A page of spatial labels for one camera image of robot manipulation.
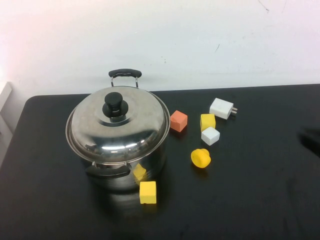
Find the black knob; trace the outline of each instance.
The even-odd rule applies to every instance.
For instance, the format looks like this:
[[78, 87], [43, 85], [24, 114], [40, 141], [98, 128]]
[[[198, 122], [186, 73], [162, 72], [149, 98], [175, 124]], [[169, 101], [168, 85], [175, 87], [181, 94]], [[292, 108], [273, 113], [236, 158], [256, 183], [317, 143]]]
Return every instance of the black knob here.
[[108, 118], [120, 117], [128, 112], [128, 104], [119, 92], [108, 93], [104, 102], [102, 111]]
[[121, 107], [123, 97], [119, 92], [110, 92], [104, 97], [105, 104], [111, 108], [111, 110], [117, 111]]

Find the pot lid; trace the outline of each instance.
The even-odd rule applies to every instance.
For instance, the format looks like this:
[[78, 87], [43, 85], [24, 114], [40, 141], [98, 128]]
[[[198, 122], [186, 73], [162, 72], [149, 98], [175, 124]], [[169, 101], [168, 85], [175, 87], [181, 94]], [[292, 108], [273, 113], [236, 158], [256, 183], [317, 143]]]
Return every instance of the pot lid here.
[[169, 119], [157, 96], [136, 87], [114, 86], [87, 96], [73, 110], [66, 135], [84, 159], [101, 164], [131, 162], [162, 143]]

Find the lid rim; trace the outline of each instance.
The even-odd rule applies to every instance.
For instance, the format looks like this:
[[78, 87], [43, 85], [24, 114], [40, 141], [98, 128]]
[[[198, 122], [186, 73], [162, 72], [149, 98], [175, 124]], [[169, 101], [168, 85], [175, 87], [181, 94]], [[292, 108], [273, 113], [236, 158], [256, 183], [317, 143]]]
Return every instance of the lid rim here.
[[138, 160], [150, 155], [165, 141], [165, 139], [169, 133], [170, 114], [169, 114], [169, 110], [168, 110], [167, 106], [164, 104], [164, 102], [159, 97], [157, 97], [156, 95], [154, 95], [151, 92], [148, 92], [148, 93], [151, 94], [160, 103], [161, 108], [162, 108], [163, 117], [164, 117], [163, 118], [163, 121], [164, 121], [163, 126], [165, 127], [164, 131], [161, 131], [162, 132], [161, 138], [159, 138], [158, 142], [150, 150], [144, 152], [143, 155], [140, 155], [138, 157], [124, 160], [124, 161], [114, 161], [114, 162], [106, 161], [101, 157], [101, 155], [98, 155], [98, 154], [97, 155], [100, 157], [100, 159], [99, 159], [99, 157], [95, 158], [93, 156], [94, 153], [89, 152], [89, 151], [87, 152], [88, 154], [86, 154], [84, 152], [84, 150], [81, 148], [81, 146], [78, 146], [77, 141], [75, 140], [75, 137], [73, 136], [72, 127], [71, 127], [74, 113], [75, 113], [76, 109], [78, 108], [79, 104], [73, 109], [73, 111], [69, 115], [68, 120], [67, 120], [67, 124], [66, 124], [66, 128], [65, 128], [66, 139], [67, 139], [67, 142], [68, 142], [69, 146], [71, 147], [71, 149], [79, 157], [81, 157], [89, 162], [96, 162], [97, 164], [106, 165], [106, 166], [108, 166], [108, 165], [123, 165], [124, 163], [132, 163], [132, 162], [138, 161]]

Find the stainless steel pot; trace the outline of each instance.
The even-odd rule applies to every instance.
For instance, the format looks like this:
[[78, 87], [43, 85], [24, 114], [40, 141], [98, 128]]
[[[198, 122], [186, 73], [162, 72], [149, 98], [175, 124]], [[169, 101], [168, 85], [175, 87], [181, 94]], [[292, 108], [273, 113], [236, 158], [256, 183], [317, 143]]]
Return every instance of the stainless steel pot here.
[[[170, 128], [166, 105], [138, 88], [142, 73], [109, 72], [111, 86], [87, 96], [70, 114], [66, 139], [89, 166], [85, 172], [105, 188], [130, 190], [162, 169]], [[114, 86], [116, 77], [134, 77], [136, 87]]]

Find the yellow plastic toy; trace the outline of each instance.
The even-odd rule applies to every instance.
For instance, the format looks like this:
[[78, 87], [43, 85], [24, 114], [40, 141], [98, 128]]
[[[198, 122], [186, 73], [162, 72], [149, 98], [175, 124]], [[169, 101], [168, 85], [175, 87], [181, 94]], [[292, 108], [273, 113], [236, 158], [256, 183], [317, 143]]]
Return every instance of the yellow plastic toy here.
[[196, 149], [191, 152], [191, 160], [196, 167], [204, 169], [211, 162], [211, 157], [207, 149]]
[[200, 117], [200, 128], [201, 132], [206, 130], [208, 127], [216, 128], [216, 118], [214, 114], [201, 114]]
[[157, 203], [157, 185], [155, 181], [140, 182], [140, 203], [156, 204]]

